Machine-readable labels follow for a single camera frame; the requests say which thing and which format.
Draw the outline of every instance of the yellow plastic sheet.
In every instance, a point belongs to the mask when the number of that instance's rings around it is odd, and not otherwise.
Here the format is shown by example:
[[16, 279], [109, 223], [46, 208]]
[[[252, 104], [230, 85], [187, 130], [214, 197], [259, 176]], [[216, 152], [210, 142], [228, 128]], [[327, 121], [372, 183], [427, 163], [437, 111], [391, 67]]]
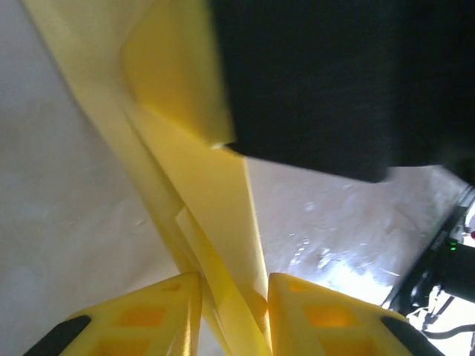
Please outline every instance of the yellow plastic sheet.
[[206, 0], [156, 1], [122, 49], [137, 101], [207, 145], [233, 141]]
[[[138, 107], [120, 70], [121, 48], [152, 1], [24, 4], [77, 102], [122, 160], [179, 269], [203, 271], [204, 264], [207, 270], [218, 268], [210, 263], [226, 267], [226, 282], [215, 279], [219, 274], [205, 273], [209, 280], [203, 286], [203, 312], [223, 348], [232, 355], [248, 355], [240, 345], [252, 344], [268, 353], [266, 270], [245, 162], [226, 149], [212, 150], [173, 122]], [[213, 259], [200, 252], [203, 246], [195, 240], [190, 243], [189, 233], [177, 224], [184, 208], [203, 229], [215, 251]], [[243, 302], [223, 309], [227, 298]], [[216, 308], [221, 314], [213, 312]], [[226, 317], [221, 318], [223, 311]], [[236, 332], [232, 324], [249, 314], [249, 328], [260, 332], [244, 339], [249, 335]]]

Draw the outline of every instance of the white surface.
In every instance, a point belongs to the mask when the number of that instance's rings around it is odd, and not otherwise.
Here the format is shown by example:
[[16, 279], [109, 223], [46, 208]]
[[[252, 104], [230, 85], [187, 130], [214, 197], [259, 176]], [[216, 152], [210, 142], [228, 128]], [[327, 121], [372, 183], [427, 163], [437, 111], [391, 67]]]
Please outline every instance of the white surface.
[[[249, 160], [268, 272], [380, 303], [463, 184], [400, 168], [368, 185]], [[117, 159], [17, 0], [0, 11], [0, 355], [77, 309], [177, 273]], [[209, 334], [202, 355], [220, 355]]]

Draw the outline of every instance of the yellow plastic part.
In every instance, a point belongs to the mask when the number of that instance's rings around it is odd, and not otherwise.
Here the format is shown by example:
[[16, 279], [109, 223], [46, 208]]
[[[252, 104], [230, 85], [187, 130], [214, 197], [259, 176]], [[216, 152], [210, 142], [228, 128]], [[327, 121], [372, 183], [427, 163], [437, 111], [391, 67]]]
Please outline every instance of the yellow plastic part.
[[411, 356], [380, 321], [400, 314], [287, 274], [269, 277], [274, 356]]
[[[120, 54], [125, 55], [122, 51], [125, 42], [128, 41], [128, 46], [133, 48], [133, 42], [144, 39], [140, 31], [133, 30], [139, 29], [137, 25], [151, 16], [149, 11], [156, 11], [156, 6], [160, 6], [162, 11], [173, 13], [177, 6], [191, 9], [198, 5], [191, 4], [193, 0], [23, 2], [71, 93], [122, 160], [179, 270], [202, 272], [203, 264], [209, 263], [206, 256], [197, 253], [196, 246], [189, 244], [177, 224], [176, 217], [184, 208], [202, 229], [216, 252], [217, 260], [226, 267], [233, 287], [229, 283], [210, 280], [214, 274], [206, 274], [208, 280], [203, 281], [203, 313], [222, 347], [229, 355], [237, 356], [247, 356], [240, 344], [255, 343], [255, 349], [261, 349], [261, 340], [267, 343], [270, 340], [265, 304], [267, 274], [249, 193], [246, 163], [226, 149], [211, 149], [209, 137], [197, 137], [198, 129], [194, 132], [192, 128], [184, 130], [174, 118], [161, 117], [157, 115], [158, 111], [143, 110], [143, 105], [147, 104], [138, 102], [132, 94], [125, 79], [124, 66], [120, 64]], [[211, 40], [204, 39], [203, 43], [212, 45], [206, 41]], [[132, 56], [123, 64], [125, 67], [148, 67], [142, 60]], [[148, 68], [163, 70], [164, 73], [168, 70], [167, 67]], [[183, 70], [183, 73], [197, 73], [192, 68]], [[140, 91], [136, 86], [141, 83], [129, 82], [135, 93]], [[210, 88], [218, 88], [220, 84], [216, 83]], [[212, 90], [205, 92], [213, 102]], [[226, 319], [220, 320], [220, 314], [215, 312], [220, 306], [214, 301], [214, 296], [220, 295], [224, 300], [228, 295], [234, 298], [235, 289], [244, 303], [229, 309]], [[263, 338], [256, 335], [256, 338], [247, 340], [247, 334], [226, 331], [241, 320], [241, 315], [248, 313]]]
[[[270, 356], [270, 348], [260, 331], [260, 328], [264, 329], [266, 326], [259, 326], [256, 323], [238, 288], [232, 282], [226, 266], [218, 257], [201, 227], [185, 208], [178, 214], [177, 222], [190, 246], [196, 252], [197, 258], [203, 261], [201, 265], [203, 273], [209, 281], [216, 302], [216, 310], [223, 323], [223, 331], [232, 354]], [[254, 309], [262, 311], [260, 320], [264, 320], [267, 302], [263, 298], [260, 302], [261, 304], [255, 306]], [[240, 337], [228, 337], [228, 335], [240, 335]]]
[[198, 273], [187, 273], [84, 309], [88, 326], [61, 356], [192, 356], [201, 319]]
[[204, 0], [156, 1], [123, 48], [137, 100], [219, 147], [232, 124]]

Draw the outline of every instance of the black object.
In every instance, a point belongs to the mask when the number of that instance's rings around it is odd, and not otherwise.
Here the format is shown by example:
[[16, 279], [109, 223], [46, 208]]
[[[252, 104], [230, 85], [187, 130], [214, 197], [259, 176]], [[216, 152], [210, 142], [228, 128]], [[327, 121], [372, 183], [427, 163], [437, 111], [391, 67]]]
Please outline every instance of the black object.
[[408, 315], [428, 306], [429, 294], [434, 286], [475, 302], [475, 248], [461, 245], [451, 238], [454, 230], [464, 226], [465, 215], [474, 200], [475, 188], [469, 187], [407, 276], [393, 287], [383, 307]]
[[473, 179], [475, 1], [209, 0], [238, 153], [377, 182]]
[[444, 356], [421, 332], [409, 323], [393, 317], [382, 317], [381, 322], [413, 356]]
[[87, 315], [63, 321], [51, 329], [24, 356], [59, 356], [91, 322]]
[[439, 317], [447, 310], [450, 304], [452, 304], [455, 297], [451, 295], [444, 303], [444, 305], [437, 311], [432, 313], [427, 313], [424, 318], [424, 323], [422, 324], [422, 331], [424, 332], [429, 325], [434, 324]]

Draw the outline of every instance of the black cable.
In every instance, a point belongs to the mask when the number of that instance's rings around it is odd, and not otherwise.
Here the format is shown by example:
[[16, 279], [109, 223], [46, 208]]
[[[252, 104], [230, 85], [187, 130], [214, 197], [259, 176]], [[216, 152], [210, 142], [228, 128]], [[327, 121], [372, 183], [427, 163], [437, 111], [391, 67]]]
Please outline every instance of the black cable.
[[457, 326], [456, 328], [452, 330], [448, 330], [446, 332], [423, 332], [423, 333], [426, 337], [430, 339], [442, 340], [442, 339], [448, 339], [449, 337], [453, 337], [457, 334], [460, 334], [461, 332], [475, 332], [475, 324]]
[[444, 303], [444, 305], [438, 310], [437, 313], [427, 313], [427, 315], [425, 316], [424, 318], [424, 323], [422, 324], [422, 331], [425, 332], [426, 328], [429, 326], [429, 325], [432, 325], [434, 324], [437, 319], [439, 319], [439, 317], [442, 315], [443, 312], [445, 312], [445, 310], [447, 310], [447, 308], [449, 307], [449, 305], [453, 302], [453, 300], [455, 299], [455, 297], [453, 295], [451, 295]]

